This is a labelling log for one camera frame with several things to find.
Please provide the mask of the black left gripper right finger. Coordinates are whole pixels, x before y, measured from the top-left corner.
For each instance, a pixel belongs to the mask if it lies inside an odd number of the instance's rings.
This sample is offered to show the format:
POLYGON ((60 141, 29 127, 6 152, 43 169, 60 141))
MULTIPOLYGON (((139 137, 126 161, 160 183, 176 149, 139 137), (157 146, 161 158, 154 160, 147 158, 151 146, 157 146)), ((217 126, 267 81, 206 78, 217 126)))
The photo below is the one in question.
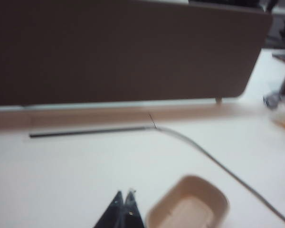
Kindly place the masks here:
POLYGON ((144 223, 136 203, 135 193, 134 189, 130 189, 125 199, 123 214, 124 228, 144 228, 144 223))

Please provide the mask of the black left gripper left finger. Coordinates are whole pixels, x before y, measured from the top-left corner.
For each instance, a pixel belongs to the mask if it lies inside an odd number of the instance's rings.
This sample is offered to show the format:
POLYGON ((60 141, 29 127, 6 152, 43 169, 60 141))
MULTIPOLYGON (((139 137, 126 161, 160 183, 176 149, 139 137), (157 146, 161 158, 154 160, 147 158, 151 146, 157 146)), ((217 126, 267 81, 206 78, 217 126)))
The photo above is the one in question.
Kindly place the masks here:
POLYGON ((119 228, 124 201, 121 191, 118 191, 104 213, 94 225, 94 228, 119 228))

